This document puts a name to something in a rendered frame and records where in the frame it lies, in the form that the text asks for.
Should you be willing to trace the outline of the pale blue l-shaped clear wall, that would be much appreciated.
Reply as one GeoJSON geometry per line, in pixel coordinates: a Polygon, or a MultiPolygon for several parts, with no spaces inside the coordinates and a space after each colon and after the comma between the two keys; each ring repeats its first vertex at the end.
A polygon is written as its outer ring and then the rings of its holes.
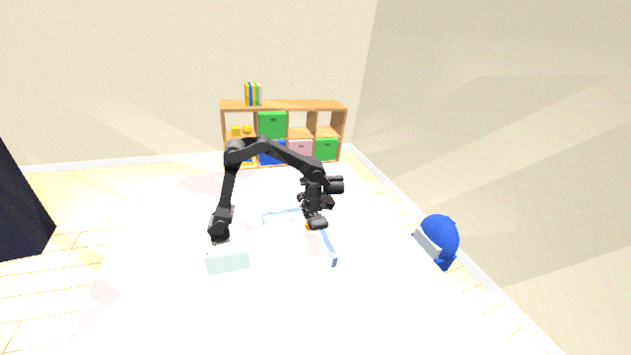
{"type": "MultiPolygon", "coordinates": [[[[267,215],[274,215],[274,214],[281,214],[281,213],[287,213],[287,212],[294,212],[294,211],[301,211],[301,207],[297,207],[297,208],[290,208],[290,209],[283,209],[283,210],[276,210],[276,211],[269,211],[269,212],[262,212],[262,222],[263,222],[263,216],[267,216],[267,215]]],[[[336,267],[337,266],[337,262],[338,262],[338,255],[330,241],[330,239],[328,238],[325,230],[319,230],[323,239],[325,240],[327,247],[333,257],[333,261],[332,261],[332,267],[336,267]]]]}

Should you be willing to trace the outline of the low clear corner walls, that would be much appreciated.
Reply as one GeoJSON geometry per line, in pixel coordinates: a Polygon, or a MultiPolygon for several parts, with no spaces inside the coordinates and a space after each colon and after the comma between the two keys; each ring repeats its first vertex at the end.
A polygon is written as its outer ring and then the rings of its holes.
{"type": "MultiPolygon", "coordinates": [[[[288,221],[294,221],[294,220],[300,220],[300,219],[305,219],[305,216],[301,211],[294,211],[294,212],[287,212],[287,213],[281,213],[281,214],[274,214],[274,215],[267,215],[267,216],[263,216],[263,224],[264,225],[270,225],[270,224],[276,224],[276,223],[282,223],[282,222],[288,222],[288,221]]],[[[320,242],[320,245],[325,253],[325,256],[330,264],[330,267],[332,266],[332,261],[333,261],[333,257],[327,247],[327,244],[325,242],[325,240],[323,239],[320,231],[315,231],[316,237],[320,242]]]]}

